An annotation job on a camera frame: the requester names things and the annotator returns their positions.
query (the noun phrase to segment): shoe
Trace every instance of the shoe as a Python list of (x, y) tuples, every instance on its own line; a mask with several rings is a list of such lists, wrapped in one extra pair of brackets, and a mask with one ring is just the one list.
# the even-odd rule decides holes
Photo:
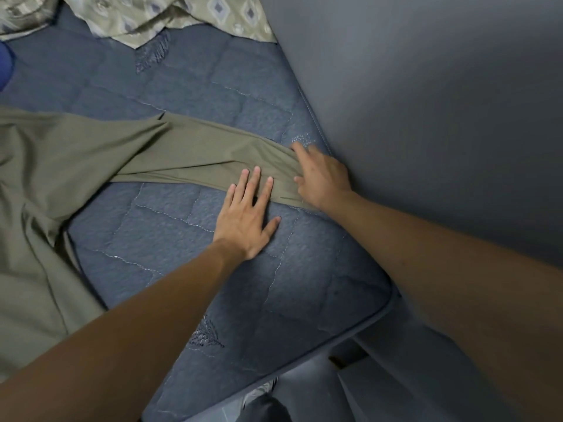
[(244, 396), (243, 401), (240, 404), (240, 410), (242, 411), (247, 404), (251, 403), (256, 398), (261, 397), (264, 394), (271, 394), (277, 383), (278, 383), (278, 378), (276, 377), (270, 382), (266, 382), (264, 385), (250, 391), (248, 394)]

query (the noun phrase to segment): forearm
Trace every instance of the forearm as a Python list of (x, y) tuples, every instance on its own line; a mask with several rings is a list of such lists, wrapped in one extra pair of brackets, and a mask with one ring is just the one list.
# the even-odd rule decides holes
[(136, 421), (242, 260), (217, 241), (95, 319), (0, 385), (0, 420)]
[(561, 410), (563, 275), (554, 267), (347, 193), (327, 210), (503, 390)]

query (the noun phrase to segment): hand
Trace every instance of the hand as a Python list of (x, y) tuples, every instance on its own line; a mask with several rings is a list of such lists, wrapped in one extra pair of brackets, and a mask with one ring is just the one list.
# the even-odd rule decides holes
[(299, 195), (307, 203), (327, 212), (331, 204), (352, 192), (344, 164), (324, 155), (314, 145), (305, 149), (300, 142), (293, 142), (291, 148), (303, 169), (303, 177), (295, 176), (293, 180), (299, 185)]
[(260, 181), (260, 168), (254, 168), (250, 180), (248, 176), (248, 169), (244, 169), (240, 174), (238, 185), (229, 186), (213, 235), (214, 242), (224, 240), (241, 251), (245, 261), (260, 253), (282, 220), (278, 216), (262, 229), (264, 212), (270, 200), (274, 179), (268, 178), (262, 194), (253, 206), (252, 200)]

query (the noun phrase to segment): olive green pants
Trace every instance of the olive green pants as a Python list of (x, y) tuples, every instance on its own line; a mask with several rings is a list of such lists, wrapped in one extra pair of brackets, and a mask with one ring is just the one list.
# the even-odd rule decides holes
[(61, 226), (105, 182), (226, 190), (255, 165), (275, 178), (272, 201), (306, 206), (293, 152), (257, 135), (169, 113), (109, 122), (0, 106), (0, 382), (103, 312)]

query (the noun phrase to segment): mattress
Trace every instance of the mattress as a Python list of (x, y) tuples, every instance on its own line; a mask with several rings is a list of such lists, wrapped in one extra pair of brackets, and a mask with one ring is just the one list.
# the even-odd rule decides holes
[[(52, 26), (10, 42), (15, 74), (0, 102), (101, 120), (166, 110), (329, 151), (279, 46), (207, 25), (165, 32), (164, 60), (137, 73), (134, 50), (95, 39), (63, 7)], [(92, 292), (114, 307), (196, 256), (212, 240), (223, 196), (193, 184), (106, 185), (68, 225)], [(271, 203), (267, 216), (276, 215), (271, 243), (216, 296), (145, 421), (183, 421), (220, 406), (389, 308), (389, 278), (340, 226)]]

